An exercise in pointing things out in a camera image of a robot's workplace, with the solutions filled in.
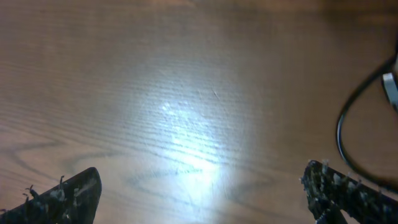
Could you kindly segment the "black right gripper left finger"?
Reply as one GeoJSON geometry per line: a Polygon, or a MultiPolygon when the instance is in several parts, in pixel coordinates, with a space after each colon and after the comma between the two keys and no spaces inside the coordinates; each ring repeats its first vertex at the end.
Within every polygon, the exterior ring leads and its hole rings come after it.
{"type": "Polygon", "coordinates": [[[40,194],[25,189],[24,202],[1,210],[1,224],[92,224],[100,202],[102,183],[98,170],[90,167],[40,194]]]}

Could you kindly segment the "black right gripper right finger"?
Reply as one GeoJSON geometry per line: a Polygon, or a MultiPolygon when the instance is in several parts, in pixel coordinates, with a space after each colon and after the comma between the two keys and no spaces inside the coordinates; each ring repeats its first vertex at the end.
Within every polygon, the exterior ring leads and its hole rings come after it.
{"type": "Polygon", "coordinates": [[[315,223],[397,223],[397,201],[327,164],[311,160],[301,178],[315,223]]]}

